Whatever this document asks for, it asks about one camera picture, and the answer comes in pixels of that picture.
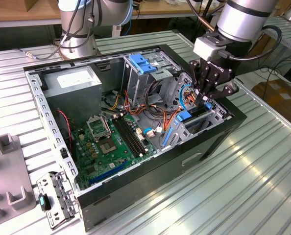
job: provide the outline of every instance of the green circuit board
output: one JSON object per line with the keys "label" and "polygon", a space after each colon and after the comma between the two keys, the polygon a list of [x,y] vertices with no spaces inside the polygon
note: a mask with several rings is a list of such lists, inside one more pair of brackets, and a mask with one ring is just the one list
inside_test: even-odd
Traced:
{"label": "green circuit board", "polygon": [[[134,135],[137,136],[134,130],[138,126],[133,117],[126,115],[123,119],[132,126],[131,129]],[[104,180],[120,170],[156,154],[152,144],[147,141],[140,141],[142,146],[147,149],[147,152],[143,156],[134,156],[119,131],[115,128],[113,121],[111,119],[106,121],[111,131],[111,137],[101,138],[98,142],[94,140],[87,125],[72,132],[77,148],[75,164],[78,169],[78,176],[76,182],[81,190],[88,188],[92,182],[97,183]],[[94,125],[90,123],[93,133],[100,133],[104,130],[101,122],[93,123]]]}

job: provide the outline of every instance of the motherboard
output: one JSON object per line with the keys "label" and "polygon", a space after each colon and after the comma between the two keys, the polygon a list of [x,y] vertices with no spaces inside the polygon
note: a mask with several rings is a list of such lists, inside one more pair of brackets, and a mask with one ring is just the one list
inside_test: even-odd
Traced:
{"label": "motherboard", "polygon": [[116,119],[94,117],[72,134],[81,190],[156,154],[130,114]]}

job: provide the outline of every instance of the black computer chassis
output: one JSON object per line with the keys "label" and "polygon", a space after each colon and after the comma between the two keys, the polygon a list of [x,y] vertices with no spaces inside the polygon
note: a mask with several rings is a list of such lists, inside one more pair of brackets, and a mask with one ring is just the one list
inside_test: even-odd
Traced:
{"label": "black computer chassis", "polygon": [[[189,64],[167,45],[143,47],[134,50],[118,51],[108,55],[134,52],[159,48],[173,59],[183,71],[190,74]],[[75,61],[86,58],[64,61],[73,64]],[[47,65],[59,68],[60,62]],[[24,70],[37,70],[44,65],[24,68]],[[225,120],[214,128],[203,132],[199,136],[174,147],[172,150],[151,159],[129,172],[113,178],[78,197],[82,210],[85,230],[102,223],[107,218],[123,211],[139,199],[170,182],[183,174],[188,169],[208,158],[246,119],[246,115],[233,105],[227,98],[219,98],[216,101],[224,107],[233,117]]]}

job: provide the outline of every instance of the yellow wire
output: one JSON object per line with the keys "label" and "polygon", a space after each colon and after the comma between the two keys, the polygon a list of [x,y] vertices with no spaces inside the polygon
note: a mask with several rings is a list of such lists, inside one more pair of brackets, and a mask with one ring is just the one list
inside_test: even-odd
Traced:
{"label": "yellow wire", "polygon": [[119,98],[119,95],[116,96],[115,104],[113,105],[112,108],[109,108],[109,110],[114,110],[114,109],[116,109],[116,107],[117,107],[117,103],[118,103],[118,98]]}

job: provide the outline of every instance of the slotted metal surface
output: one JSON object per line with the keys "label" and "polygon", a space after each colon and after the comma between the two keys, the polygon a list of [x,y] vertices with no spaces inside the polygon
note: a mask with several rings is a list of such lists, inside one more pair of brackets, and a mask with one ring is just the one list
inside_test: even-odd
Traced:
{"label": "slotted metal surface", "polygon": [[[283,38],[281,44],[285,45],[289,49],[291,49],[291,22],[286,19],[276,16],[268,18],[265,25],[275,25],[279,27],[283,33]],[[273,39],[277,39],[277,33],[274,30],[266,29],[264,32],[271,36]]]}
{"label": "slotted metal surface", "polygon": [[[186,61],[192,46],[171,31],[98,41],[108,53],[167,43]],[[30,48],[46,56],[53,47]],[[61,60],[59,55],[51,61]],[[0,52],[0,134],[19,135],[31,183],[58,170],[23,66],[20,52]],[[290,234],[291,126],[245,88],[229,99],[248,118],[198,166],[95,227],[93,234]],[[53,232],[40,206],[0,225],[0,234],[82,234],[80,220]]]}

